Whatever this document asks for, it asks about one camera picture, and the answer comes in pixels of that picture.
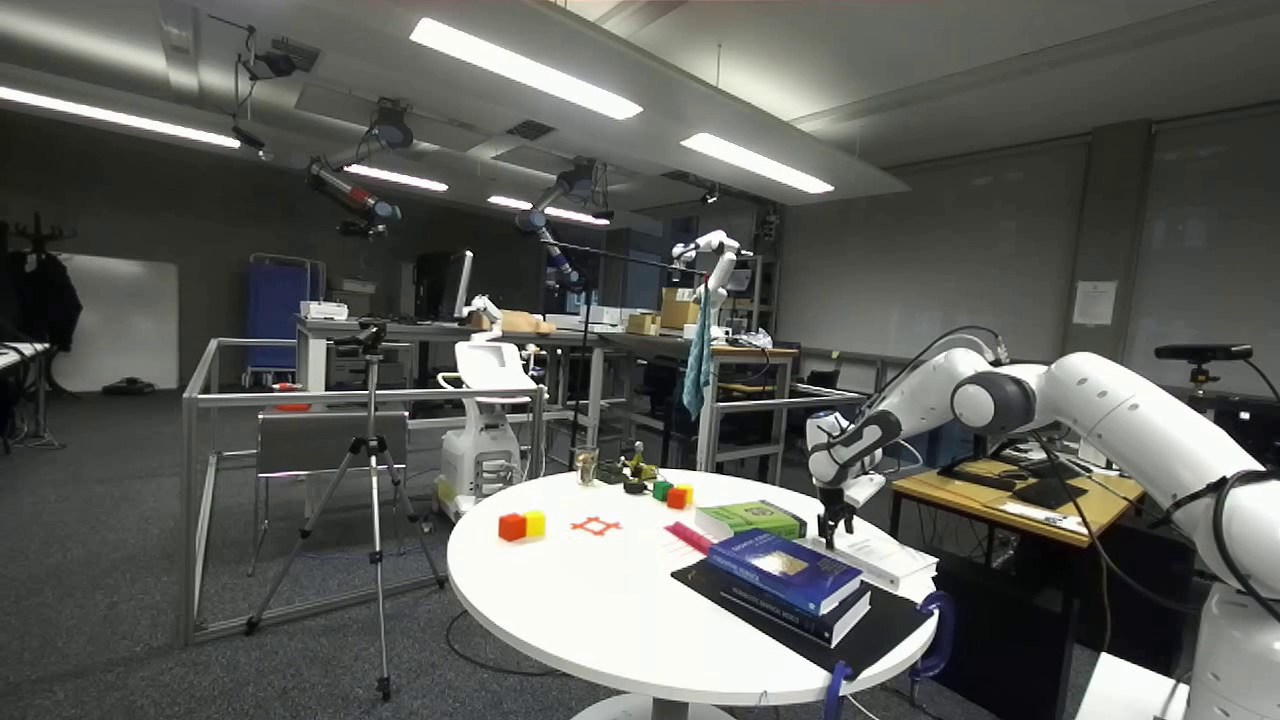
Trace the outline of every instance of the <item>blue book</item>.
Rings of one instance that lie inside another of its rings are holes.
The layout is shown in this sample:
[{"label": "blue book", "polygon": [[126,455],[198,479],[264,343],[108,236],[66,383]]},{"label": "blue book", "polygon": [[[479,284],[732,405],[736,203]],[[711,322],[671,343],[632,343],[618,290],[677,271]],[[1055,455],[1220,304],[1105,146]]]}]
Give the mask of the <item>blue book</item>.
[{"label": "blue book", "polygon": [[774,603],[767,596],[758,596],[749,585],[736,585],[736,580],[722,580],[722,596],[718,599],[736,607],[758,627],[767,623],[767,627],[775,627],[783,635],[837,648],[867,617],[871,588],[865,585],[843,603],[837,603],[828,617],[787,614],[787,607]]},{"label": "blue book", "polygon": [[828,617],[865,585],[860,570],[774,533],[736,533],[711,545],[708,565],[803,617]]}]

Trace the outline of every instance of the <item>round white table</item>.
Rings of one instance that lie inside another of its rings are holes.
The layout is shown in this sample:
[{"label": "round white table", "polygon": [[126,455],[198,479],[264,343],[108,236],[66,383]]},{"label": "round white table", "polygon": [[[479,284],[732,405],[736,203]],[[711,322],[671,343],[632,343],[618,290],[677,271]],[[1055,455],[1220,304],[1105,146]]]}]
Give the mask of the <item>round white table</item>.
[{"label": "round white table", "polygon": [[[670,469],[660,479],[694,486],[694,503],[774,499],[816,518],[812,498],[718,472]],[[501,540],[506,514],[545,514],[541,540]],[[517,652],[621,689],[579,711],[597,716],[724,716],[718,706],[816,706],[828,672],[732,614],[718,607],[671,571],[699,559],[670,533],[694,525],[654,498],[630,498],[618,486],[579,486],[578,472],[527,479],[479,499],[448,535],[448,578],[461,603]],[[925,599],[931,578],[901,588]],[[937,633],[929,617],[871,667],[860,667],[843,694],[878,689],[911,667]]]}]

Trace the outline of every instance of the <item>whiteboard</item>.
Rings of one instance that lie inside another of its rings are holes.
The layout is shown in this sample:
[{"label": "whiteboard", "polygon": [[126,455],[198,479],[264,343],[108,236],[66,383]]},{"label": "whiteboard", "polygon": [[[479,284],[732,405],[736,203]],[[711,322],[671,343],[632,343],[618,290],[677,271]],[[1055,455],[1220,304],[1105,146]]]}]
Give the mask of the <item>whiteboard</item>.
[{"label": "whiteboard", "polygon": [[72,271],[85,312],[72,351],[56,359],[53,376],[69,391],[100,391],[126,376],[178,389],[178,264],[72,252],[59,252],[59,260]]},{"label": "whiteboard", "polygon": [[1055,355],[1073,300],[1086,146],[901,174],[911,193],[787,217],[782,335],[916,355],[958,324]]},{"label": "whiteboard", "polygon": [[[1194,370],[1161,343],[1251,343],[1280,376],[1280,111],[1163,128],[1133,284],[1127,363],[1156,383]],[[1248,363],[1213,363],[1217,391],[1267,396]]]}]

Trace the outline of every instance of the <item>robotic arm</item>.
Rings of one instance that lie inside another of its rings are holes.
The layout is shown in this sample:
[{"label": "robotic arm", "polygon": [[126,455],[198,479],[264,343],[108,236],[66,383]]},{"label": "robotic arm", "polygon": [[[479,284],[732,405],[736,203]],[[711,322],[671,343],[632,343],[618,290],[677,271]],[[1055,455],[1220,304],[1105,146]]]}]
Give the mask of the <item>robotic arm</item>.
[{"label": "robotic arm", "polygon": [[822,533],[852,522],[867,461],[901,437],[959,421],[989,437],[1073,429],[1174,514],[1220,580],[1201,617],[1194,720],[1275,711],[1280,672],[1280,486],[1223,429],[1154,379],[1093,351],[997,370],[952,349],[906,376],[856,426],[809,426],[809,472],[824,498]]},{"label": "robotic arm", "polygon": [[308,163],[308,183],[315,193],[325,193],[327,202],[337,202],[343,214],[352,214],[359,236],[385,236],[388,225],[399,222],[399,203],[388,203],[388,202],[364,193],[359,183],[352,183],[349,176],[327,168],[325,161]]},{"label": "robotic arm", "polygon": [[696,258],[708,258],[708,252],[722,252],[722,258],[708,279],[699,284],[699,292],[718,292],[724,300],[736,260],[749,260],[753,252],[739,241],[732,241],[724,230],[711,230],[688,246],[677,246],[671,264],[694,268]]},{"label": "robotic arm", "polygon": [[578,161],[567,174],[556,176],[556,183],[527,208],[523,225],[533,230],[533,236],[545,246],[550,264],[556,268],[556,277],[567,290],[579,290],[579,271],[567,264],[567,258],[562,252],[556,234],[550,230],[550,208],[567,196],[574,189],[579,189],[585,181],[594,181],[597,163],[594,161]]}]

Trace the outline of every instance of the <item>red cube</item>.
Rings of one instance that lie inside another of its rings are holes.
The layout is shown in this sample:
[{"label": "red cube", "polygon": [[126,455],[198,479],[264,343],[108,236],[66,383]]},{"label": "red cube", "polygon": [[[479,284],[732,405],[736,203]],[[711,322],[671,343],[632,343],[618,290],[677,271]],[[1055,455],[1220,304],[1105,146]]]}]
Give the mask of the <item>red cube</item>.
[{"label": "red cube", "polygon": [[508,545],[523,540],[523,533],[527,533],[527,518],[523,514],[508,514],[508,518],[495,522],[495,535],[508,540]]},{"label": "red cube", "polygon": [[688,508],[694,503],[694,490],[688,486],[677,486],[671,492],[670,492],[670,508]]}]

